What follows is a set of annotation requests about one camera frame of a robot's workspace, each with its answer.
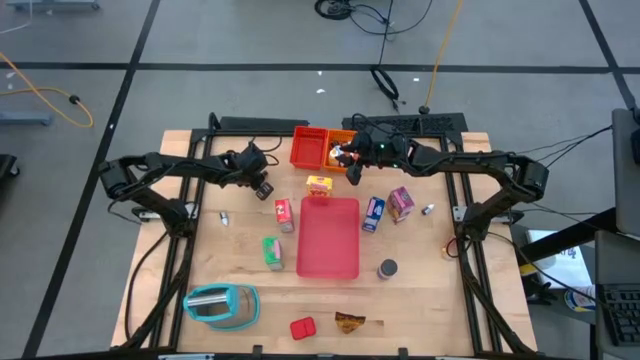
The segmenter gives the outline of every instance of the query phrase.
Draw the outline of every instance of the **blue carton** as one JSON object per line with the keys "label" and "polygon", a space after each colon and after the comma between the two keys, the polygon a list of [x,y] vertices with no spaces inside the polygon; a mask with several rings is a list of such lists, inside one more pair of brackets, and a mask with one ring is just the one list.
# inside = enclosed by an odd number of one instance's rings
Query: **blue carton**
{"label": "blue carton", "polygon": [[362,230],[375,232],[378,227],[378,222],[382,218],[382,212],[384,210],[384,200],[377,197],[372,197],[369,200],[369,206],[364,216],[364,223],[362,224]]}

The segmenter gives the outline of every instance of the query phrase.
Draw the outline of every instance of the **orange tray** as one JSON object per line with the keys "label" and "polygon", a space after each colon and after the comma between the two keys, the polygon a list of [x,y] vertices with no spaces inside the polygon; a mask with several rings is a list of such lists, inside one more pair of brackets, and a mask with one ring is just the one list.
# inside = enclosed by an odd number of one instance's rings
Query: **orange tray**
{"label": "orange tray", "polygon": [[346,173],[346,167],[329,165],[329,151],[331,150],[332,142],[335,141],[343,144],[353,140],[355,135],[355,131],[329,129],[324,141],[324,158],[322,161],[322,167],[329,171]]}

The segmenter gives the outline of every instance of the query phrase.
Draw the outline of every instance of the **yellow box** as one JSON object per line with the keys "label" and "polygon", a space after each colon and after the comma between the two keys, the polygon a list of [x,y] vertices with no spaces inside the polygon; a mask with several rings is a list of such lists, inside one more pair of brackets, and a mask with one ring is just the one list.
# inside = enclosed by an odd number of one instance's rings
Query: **yellow box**
{"label": "yellow box", "polygon": [[307,179],[307,194],[310,196],[331,196],[333,180],[324,176],[309,176]]}

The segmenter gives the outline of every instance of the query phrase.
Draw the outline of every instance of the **red plastic bin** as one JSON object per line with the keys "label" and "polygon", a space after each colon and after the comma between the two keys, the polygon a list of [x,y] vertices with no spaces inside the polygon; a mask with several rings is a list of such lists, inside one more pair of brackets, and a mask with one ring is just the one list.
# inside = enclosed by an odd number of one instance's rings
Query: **red plastic bin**
{"label": "red plastic bin", "polygon": [[289,162],[297,168],[320,170],[326,136],[327,129],[296,126]]}
{"label": "red plastic bin", "polygon": [[360,274],[358,199],[307,196],[300,205],[296,272],[301,277],[355,279]]}

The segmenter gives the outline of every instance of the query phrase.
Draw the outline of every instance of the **juice box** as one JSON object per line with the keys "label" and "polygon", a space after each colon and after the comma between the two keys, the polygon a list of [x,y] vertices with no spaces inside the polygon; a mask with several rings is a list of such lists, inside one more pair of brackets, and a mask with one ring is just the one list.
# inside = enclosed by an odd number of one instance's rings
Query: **juice box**
{"label": "juice box", "polygon": [[284,269],[282,263],[282,247],[280,241],[275,236],[270,236],[262,239],[262,252],[264,254],[264,261],[272,271],[278,271]]}
{"label": "juice box", "polygon": [[392,190],[387,199],[387,209],[393,218],[393,223],[397,224],[407,218],[411,210],[415,207],[407,188],[401,186]]}
{"label": "juice box", "polygon": [[276,221],[280,224],[282,232],[292,232],[293,213],[291,212],[291,203],[289,199],[276,200]]}
{"label": "juice box", "polygon": [[362,230],[375,232],[378,228],[378,222],[382,218],[382,211],[384,210],[384,200],[372,197],[369,200],[369,206],[367,212],[364,215],[364,223],[362,223]]}
{"label": "juice box", "polygon": [[311,175],[307,179],[307,193],[310,196],[331,196],[332,189],[331,178]]}

